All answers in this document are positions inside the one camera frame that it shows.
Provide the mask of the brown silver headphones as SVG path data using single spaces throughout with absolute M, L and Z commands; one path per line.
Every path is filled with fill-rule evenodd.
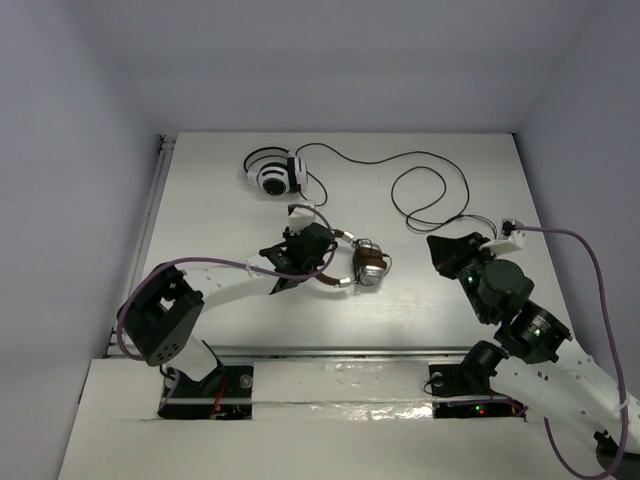
M 388 275 L 393 263 L 392 257 L 369 238 L 356 237 L 351 232 L 340 229 L 333 229 L 332 232 L 335 239 L 347 243 L 353 251 L 352 274 L 343 278 L 320 274 L 316 280 L 334 288 L 377 287 Z

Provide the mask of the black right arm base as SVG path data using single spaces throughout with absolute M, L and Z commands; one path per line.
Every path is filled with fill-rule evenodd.
M 491 387 L 490 380 L 497 375 L 497 366 L 508 358 L 501 348 L 480 341 L 458 364 L 430 365 L 423 392 L 433 399 L 434 417 L 524 419 L 526 406 Z

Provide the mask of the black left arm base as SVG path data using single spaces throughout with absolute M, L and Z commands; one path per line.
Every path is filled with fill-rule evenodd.
M 163 389 L 157 414 L 165 420 L 251 420 L 254 368 L 219 365 L 201 381 L 161 367 Z

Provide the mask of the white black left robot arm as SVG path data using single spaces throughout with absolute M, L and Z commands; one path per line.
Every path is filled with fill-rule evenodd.
M 116 338 L 126 356 L 165 366 L 200 394 L 215 392 L 222 366 L 193 334 L 200 316 L 225 304 L 293 289 L 319 275 L 335 244 L 332 231 L 311 223 L 248 260 L 188 257 L 158 265 L 117 313 Z

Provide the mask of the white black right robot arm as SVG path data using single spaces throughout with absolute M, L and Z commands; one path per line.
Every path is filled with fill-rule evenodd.
M 430 366 L 423 390 L 437 399 L 492 393 L 514 399 L 540 414 L 546 428 L 557 424 L 593 442 L 602 469 L 598 478 L 636 479 L 639 400 L 626 386 L 611 322 L 604 328 L 614 376 L 585 352 L 568 326 L 531 300 L 533 281 L 506 259 L 522 249 L 529 230 L 506 220 L 495 240 L 478 232 L 428 236 L 437 273 L 458 282 L 476 319 L 496 331 L 460 363 Z

